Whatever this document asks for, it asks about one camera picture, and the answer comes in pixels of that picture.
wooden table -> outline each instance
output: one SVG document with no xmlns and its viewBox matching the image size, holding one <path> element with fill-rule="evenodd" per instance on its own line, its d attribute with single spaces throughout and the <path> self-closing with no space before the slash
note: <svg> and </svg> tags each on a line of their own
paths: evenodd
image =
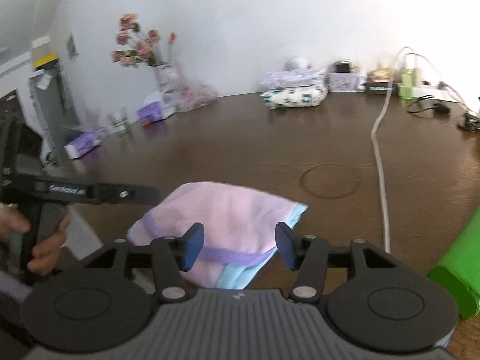
<svg viewBox="0 0 480 360">
<path fill-rule="evenodd" d="M 257 188 L 308 204 L 296 227 L 335 245 L 364 238 L 382 245 L 377 169 L 370 132 L 383 96 L 330 93 L 318 107 L 268 110 L 258 94 L 231 96 L 174 115 L 129 135 L 111 136 L 75 162 L 98 181 L 159 187 L 164 196 L 191 181 Z M 461 233 L 480 203 L 480 136 L 461 132 L 462 111 L 409 115 L 392 99 L 378 131 L 392 231 L 392 253 L 426 274 Z M 108 240 L 124 237 L 149 207 L 78 205 Z M 295 273 L 278 256 L 250 287 L 288 292 Z M 326 291 L 345 280 L 327 276 Z M 480 318 L 460 322 L 449 347 L 480 359 Z"/>
</svg>

yellow object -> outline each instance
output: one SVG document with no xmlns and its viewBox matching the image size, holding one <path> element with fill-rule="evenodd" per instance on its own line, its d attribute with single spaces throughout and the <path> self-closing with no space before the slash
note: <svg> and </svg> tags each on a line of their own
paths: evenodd
<svg viewBox="0 0 480 360">
<path fill-rule="evenodd" d="M 48 62 L 55 61 L 58 59 L 58 54 L 50 54 L 46 57 L 40 58 L 37 61 L 33 62 L 33 65 L 35 66 L 35 69 L 40 68 L 42 65 L 47 64 Z"/>
</svg>

human hand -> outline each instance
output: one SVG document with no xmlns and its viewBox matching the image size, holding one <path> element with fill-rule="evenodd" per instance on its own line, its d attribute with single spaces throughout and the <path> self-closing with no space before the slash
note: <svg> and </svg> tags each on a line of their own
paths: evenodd
<svg viewBox="0 0 480 360">
<path fill-rule="evenodd" d="M 55 232 L 32 249 L 34 258 L 27 264 L 27 269 L 30 272 L 44 276 L 55 267 L 60 256 L 60 248 L 67 239 L 65 231 L 69 224 L 70 218 L 66 215 Z M 8 242 L 11 233 L 14 231 L 24 234 L 29 230 L 30 224 L 17 209 L 8 206 L 3 206 L 0 209 L 1 240 Z"/>
</svg>

black handle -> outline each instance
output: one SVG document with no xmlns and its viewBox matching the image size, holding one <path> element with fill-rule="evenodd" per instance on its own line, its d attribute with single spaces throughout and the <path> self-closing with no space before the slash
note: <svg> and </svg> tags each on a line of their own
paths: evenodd
<svg viewBox="0 0 480 360">
<path fill-rule="evenodd" d="M 12 275 L 20 278 L 32 260 L 32 249 L 55 232 L 66 214 L 66 207 L 41 200 L 27 200 L 18 204 L 18 210 L 30 222 L 30 231 L 11 234 L 8 268 Z"/>
</svg>

white round object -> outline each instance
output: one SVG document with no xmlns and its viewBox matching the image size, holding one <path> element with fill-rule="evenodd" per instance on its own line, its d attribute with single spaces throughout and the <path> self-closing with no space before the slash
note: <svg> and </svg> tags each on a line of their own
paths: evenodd
<svg viewBox="0 0 480 360">
<path fill-rule="evenodd" d="M 306 68 L 311 68 L 311 63 L 309 60 L 303 56 L 295 56 L 287 61 L 285 64 L 285 70 L 286 71 L 292 71 L 295 69 L 306 69 Z"/>
</svg>

